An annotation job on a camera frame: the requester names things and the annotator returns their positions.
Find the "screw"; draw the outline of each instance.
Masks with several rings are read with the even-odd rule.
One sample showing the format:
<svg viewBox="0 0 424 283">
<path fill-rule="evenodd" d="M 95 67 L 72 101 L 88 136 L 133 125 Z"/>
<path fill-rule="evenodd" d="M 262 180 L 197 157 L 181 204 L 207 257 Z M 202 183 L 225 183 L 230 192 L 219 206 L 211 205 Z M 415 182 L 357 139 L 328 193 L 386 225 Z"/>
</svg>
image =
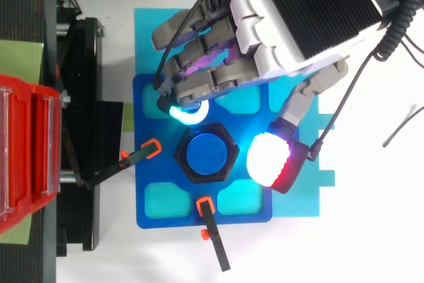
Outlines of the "screw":
<svg viewBox="0 0 424 283">
<path fill-rule="evenodd" d="M 65 90 L 60 94 L 60 101 L 62 102 L 62 107 L 65 109 L 69 103 L 71 103 L 71 97 L 68 95 L 68 92 Z"/>
<path fill-rule="evenodd" d="M 106 35 L 105 33 L 105 27 L 104 26 L 100 26 L 99 28 L 97 28 L 97 36 L 100 38 L 104 38 Z"/>
</svg>

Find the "white table surface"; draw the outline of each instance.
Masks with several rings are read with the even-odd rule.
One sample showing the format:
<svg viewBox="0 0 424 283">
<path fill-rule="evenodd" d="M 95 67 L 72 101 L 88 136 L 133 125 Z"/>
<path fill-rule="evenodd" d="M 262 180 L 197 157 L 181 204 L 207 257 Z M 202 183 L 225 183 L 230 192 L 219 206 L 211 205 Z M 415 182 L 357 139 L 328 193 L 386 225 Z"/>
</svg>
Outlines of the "white table surface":
<svg viewBox="0 0 424 283">
<path fill-rule="evenodd" d="M 103 99 L 132 102 L 134 8 L 195 0 L 78 2 L 106 28 Z M 420 12 L 409 35 L 424 46 L 422 23 Z M 373 45 L 352 52 L 348 77 L 320 97 L 322 113 L 335 110 Z M 321 169 L 336 171 L 336 186 L 321 188 L 321 216 L 220 226 L 230 271 L 221 273 L 202 227 L 138 228 L 128 169 L 101 185 L 99 246 L 68 246 L 58 282 L 424 282 L 424 114 L 381 146 L 412 105 L 424 105 L 423 83 L 402 47 L 384 64 L 371 61 L 321 153 Z M 133 139 L 124 133 L 123 148 L 133 150 Z"/>
</svg>

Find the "black ribbed panel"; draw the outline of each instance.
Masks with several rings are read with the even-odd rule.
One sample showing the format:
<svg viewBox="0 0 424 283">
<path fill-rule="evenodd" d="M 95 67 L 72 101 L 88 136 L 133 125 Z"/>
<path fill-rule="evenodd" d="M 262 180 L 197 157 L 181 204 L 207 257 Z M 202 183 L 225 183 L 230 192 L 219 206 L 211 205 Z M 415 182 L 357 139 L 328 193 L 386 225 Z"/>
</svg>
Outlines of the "black ribbed panel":
<svg viewBox="0 0 424 283">
<path fill-rule="evenodd" d="M 0 39 L 43 42 L 43 0 L 0 0 Z"/>
<path fill-rule="evenodd" d="M 273 0 L 305 58 L 382 20 L 371 0 Z"/>
</svg>

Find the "black metal frame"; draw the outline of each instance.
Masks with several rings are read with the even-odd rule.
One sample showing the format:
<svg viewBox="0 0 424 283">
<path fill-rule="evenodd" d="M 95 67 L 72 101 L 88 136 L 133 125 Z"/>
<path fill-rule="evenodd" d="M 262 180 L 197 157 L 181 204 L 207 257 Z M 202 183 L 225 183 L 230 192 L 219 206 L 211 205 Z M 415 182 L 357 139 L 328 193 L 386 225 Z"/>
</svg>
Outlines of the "black metal frame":
<svg viewBox="0 0 424 283">
<path fill-rule="evenodd" d="M 71 97 L 63 117 L 62 170 L 76 179 L 58 194 L 58 256 L 66 256 L 67 243 L 82 244 L 83 251 L 99 244 L 100 188 L 89 190 L 84 182 L 119 160 L 123 103 L 100 101 L 101 27 L 94 18 L 74 20 L 58 38 L 57 85 Z"/>
</svg>

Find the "black hexagonal frame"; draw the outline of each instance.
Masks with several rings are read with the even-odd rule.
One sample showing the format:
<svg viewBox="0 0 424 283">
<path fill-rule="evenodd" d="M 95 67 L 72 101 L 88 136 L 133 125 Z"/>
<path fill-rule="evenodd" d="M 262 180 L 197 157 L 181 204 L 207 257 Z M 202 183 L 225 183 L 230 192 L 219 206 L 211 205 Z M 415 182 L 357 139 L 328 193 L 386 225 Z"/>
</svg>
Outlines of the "black hexagonal frame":
<svg viewBox="0 0 424 283">
<path fill-rule="evenodd" d="M 187 161 L 187 148 L 191 140 L 197 135 L 211 133 L 223 140 L 225 146 L 227 146 L 227 161 L 220 171 L 210 174 L 201 175 L 190 167 Z M 236 162 L 237 156 L 239 155 L 240 149 L 237 146 L 230 133 L 226 130 L 224 125 L 221 123 L 213 123 L 206 125 L 198 125 L 194 128 L 188 128 L 181 138 L 180 143 L 174 153 L 174 159 L 184 171 L 188 179 L 194 184 L 204 184 L 207 182 L 223 182 L 230 176 L 231 170 Z"/>
</svg>

